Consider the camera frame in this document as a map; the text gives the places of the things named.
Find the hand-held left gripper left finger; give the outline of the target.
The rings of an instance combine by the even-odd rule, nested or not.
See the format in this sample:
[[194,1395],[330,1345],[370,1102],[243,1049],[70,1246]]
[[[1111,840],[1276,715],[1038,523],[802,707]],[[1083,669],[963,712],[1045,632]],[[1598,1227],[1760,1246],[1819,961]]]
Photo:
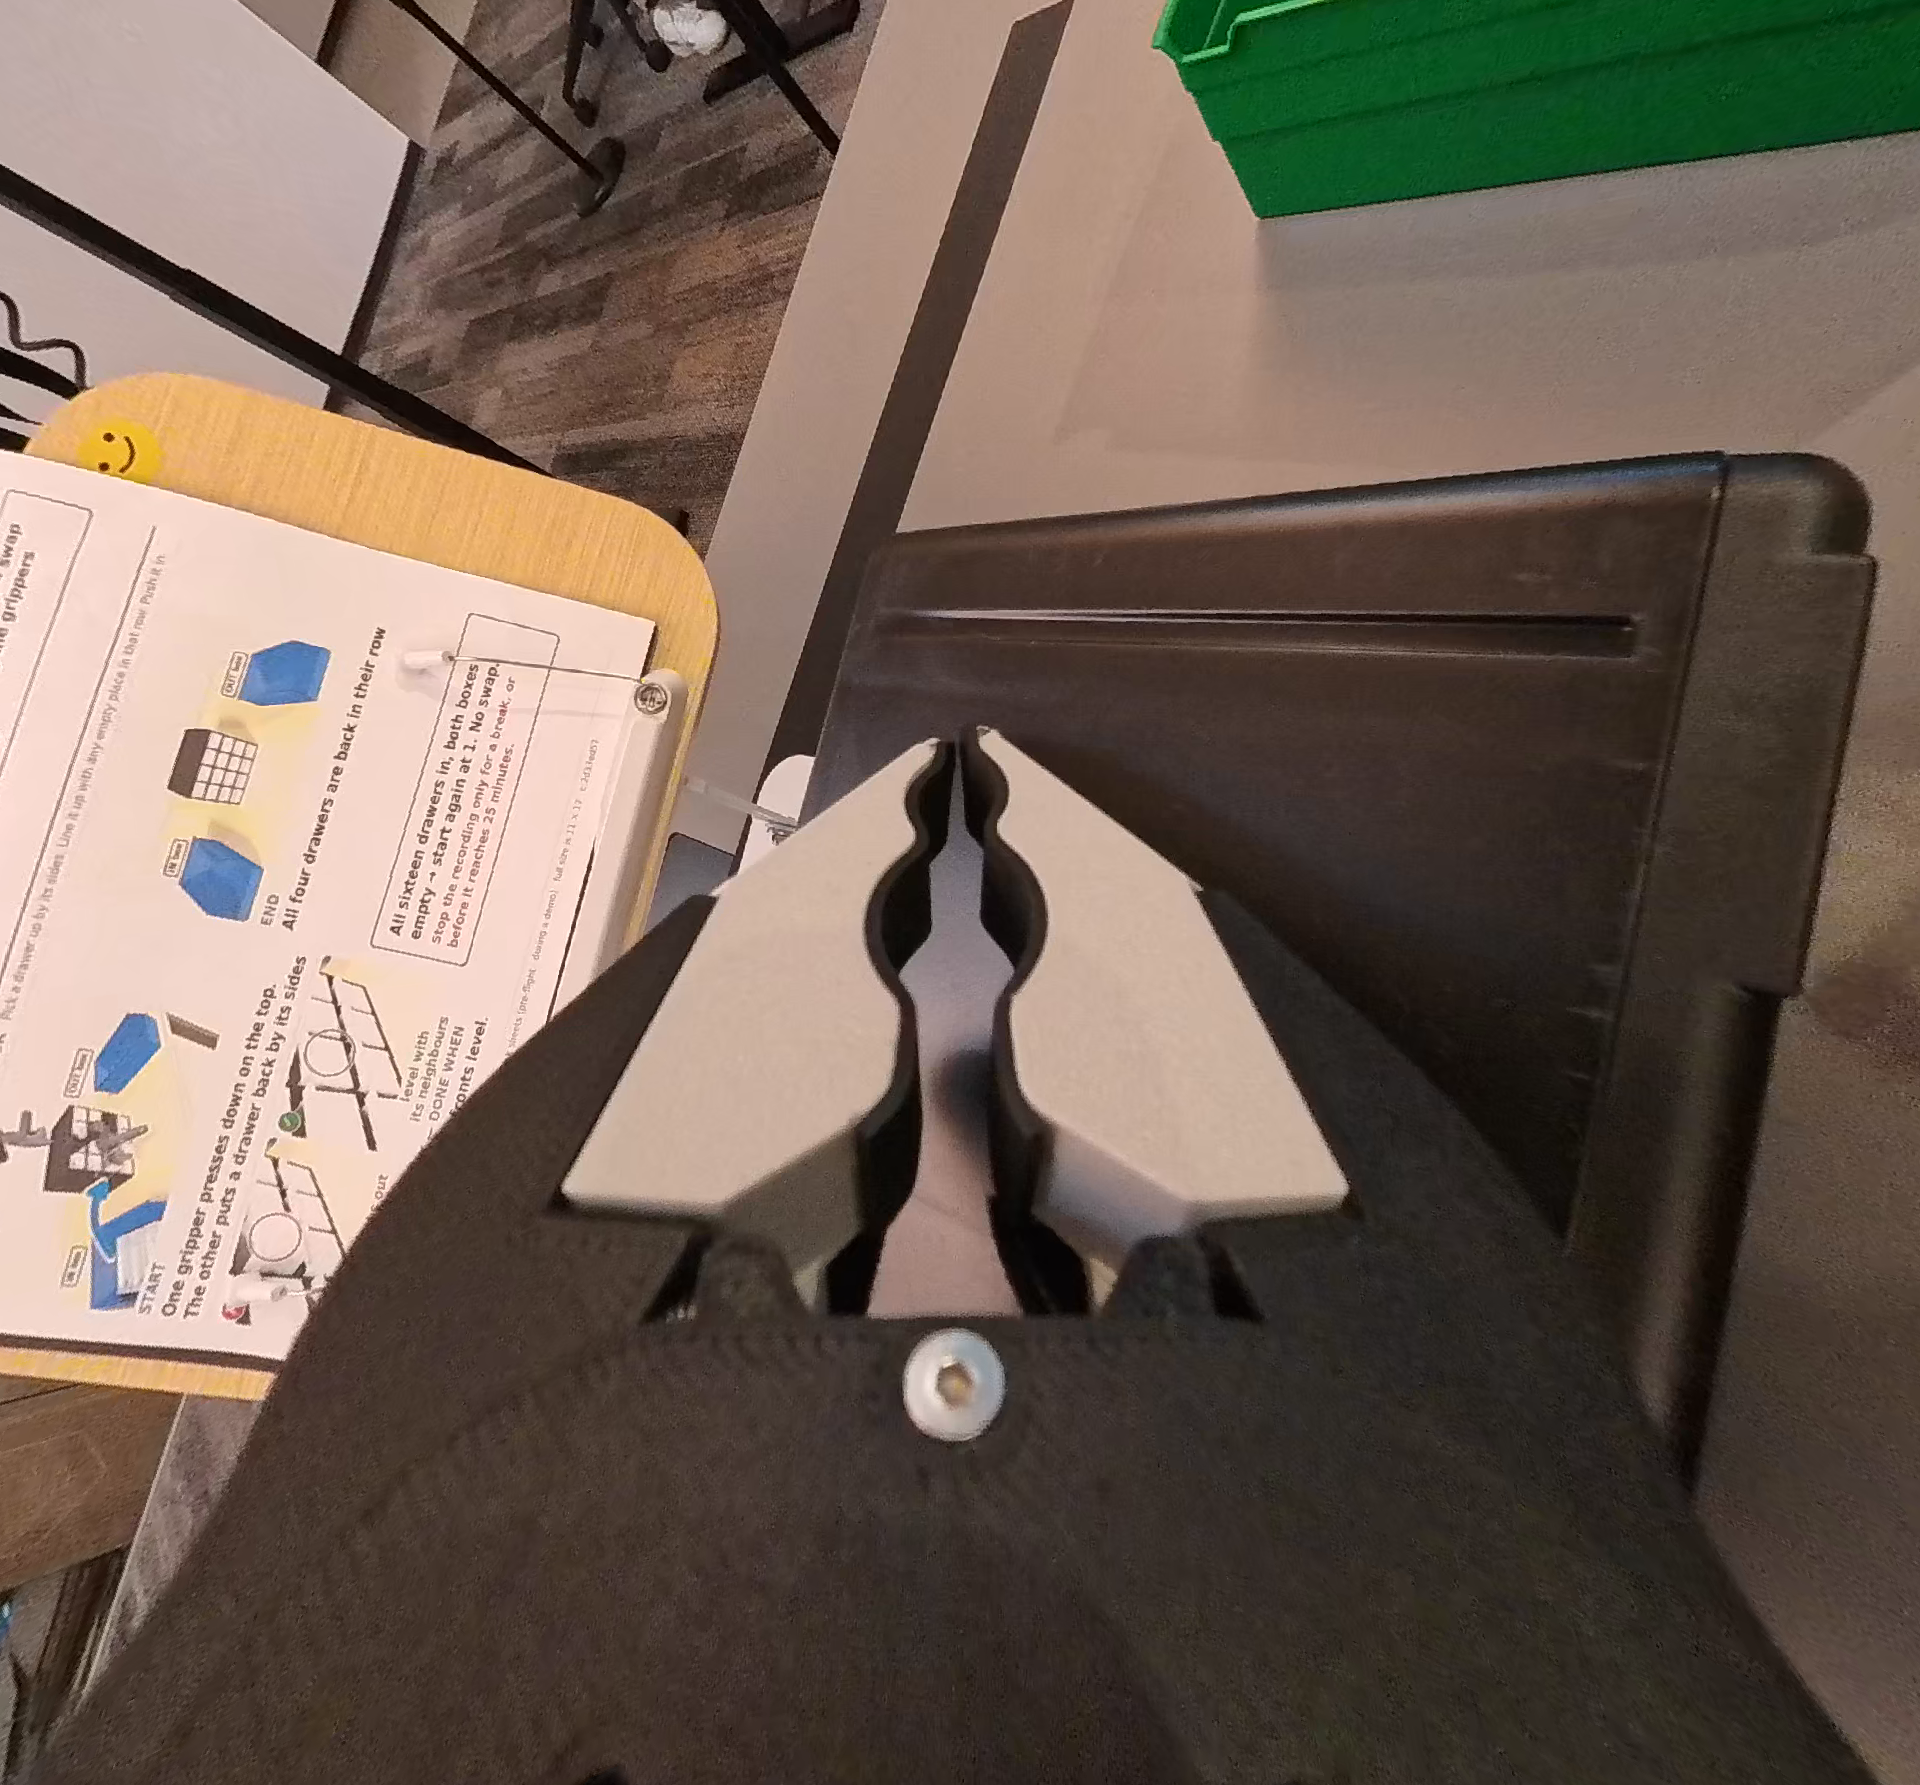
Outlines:
[[916,1014],[953,749],[882,765],[678,912],[660,1004],[561,1196],[773,1244],[826,1312],[867,1312],[918,1176]]

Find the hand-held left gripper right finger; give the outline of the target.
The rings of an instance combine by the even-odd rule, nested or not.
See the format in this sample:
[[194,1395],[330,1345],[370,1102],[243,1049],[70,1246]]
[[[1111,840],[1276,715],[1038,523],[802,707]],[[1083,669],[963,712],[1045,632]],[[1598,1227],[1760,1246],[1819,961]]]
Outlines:
[[961,738],[991,1023],[989,1222],[1025,1312],[1086,1312],[1156,1240],[1351,1198],[1216,899],[995,727]]

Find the black drawer cabinet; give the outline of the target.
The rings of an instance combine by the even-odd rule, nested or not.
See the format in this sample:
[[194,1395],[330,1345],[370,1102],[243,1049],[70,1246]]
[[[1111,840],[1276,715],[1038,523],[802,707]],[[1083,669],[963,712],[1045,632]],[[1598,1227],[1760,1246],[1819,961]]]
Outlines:
[[1871,523],[1693,452],[903,533],[804,815],[989,723],[1229,891],[1496,1148],[1692,1480]]

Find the green plastic bin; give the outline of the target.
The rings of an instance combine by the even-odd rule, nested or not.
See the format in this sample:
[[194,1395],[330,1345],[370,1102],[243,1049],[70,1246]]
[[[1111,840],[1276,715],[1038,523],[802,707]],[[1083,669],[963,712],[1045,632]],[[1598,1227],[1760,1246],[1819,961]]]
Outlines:
[[1166,0],[1154,42],[1260,217],[1917,122],[1917,0]]

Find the white stand base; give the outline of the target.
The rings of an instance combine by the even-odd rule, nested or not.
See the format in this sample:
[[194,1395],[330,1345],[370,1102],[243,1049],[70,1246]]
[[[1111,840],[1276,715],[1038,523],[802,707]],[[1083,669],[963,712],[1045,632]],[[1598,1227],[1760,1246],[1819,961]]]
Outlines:
[[712,780],[685,776],[685,792],[699,797],[707,810],[726,811],[728,822],[741,827],[733,874],[753,868],[800,828],[813,768],[813,755],[789,755],[766,770],[753,795],[737,795]]

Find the white stand ledge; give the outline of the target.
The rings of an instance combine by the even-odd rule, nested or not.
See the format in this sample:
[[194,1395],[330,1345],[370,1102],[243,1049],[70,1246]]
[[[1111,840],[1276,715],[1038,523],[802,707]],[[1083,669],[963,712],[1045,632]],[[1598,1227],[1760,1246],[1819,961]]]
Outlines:
[[628,693],[552,1011],[578,997],[636,937],[633,925],[644,919],[658,874],[658,836],[676,804],[689,712],[689,686],[676,668],[652,668]]

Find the thin black pole stand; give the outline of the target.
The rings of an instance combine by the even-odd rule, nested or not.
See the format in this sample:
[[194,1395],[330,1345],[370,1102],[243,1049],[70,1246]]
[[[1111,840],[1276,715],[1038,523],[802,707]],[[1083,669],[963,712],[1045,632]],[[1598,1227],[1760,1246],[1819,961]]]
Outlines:
[[442,49],[447,49],[455,62],[474,73],[483,86],[497,98],[501,98],[516,116],[541,133],[549,146],[561,152],[563,160],[580,175],[578,185],[574,187],[574,208],[580,217],[599,213],[614,187],[620,180],[628,150],[617,137],[596,140],[587,150],[580,148],[572,140],[563,137],[541,113],[512,88],[490,63],[485,63],[470,47],[455,37],[447,27],[442,27],[431,12],[427,12],[418,0],[386,0],[403,15],[419,24],[427,37],[431,37]]

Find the black table leg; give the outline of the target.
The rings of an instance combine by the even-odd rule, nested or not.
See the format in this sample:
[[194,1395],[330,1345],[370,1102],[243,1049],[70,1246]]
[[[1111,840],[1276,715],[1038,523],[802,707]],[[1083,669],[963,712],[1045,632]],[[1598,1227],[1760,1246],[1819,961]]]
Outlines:
[[789,23],[778,21],[761,0],[707,0],[707,3],[728,23],[737,40],[737,55],[723,69],[707,75],[706,102],[717,102],[728,93],[766,77],[823,150],[834,155],[841,135],[804,89],[793,63],[810,50],[850,37],[859,23],[859,0],[828,0]]

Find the white partition panel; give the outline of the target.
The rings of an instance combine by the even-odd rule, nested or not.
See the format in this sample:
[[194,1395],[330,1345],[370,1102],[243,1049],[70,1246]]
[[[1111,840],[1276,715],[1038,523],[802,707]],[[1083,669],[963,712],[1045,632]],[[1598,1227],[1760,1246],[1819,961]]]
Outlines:
[[243,0],[2,0],[10,170],[343,354],[414,146]]

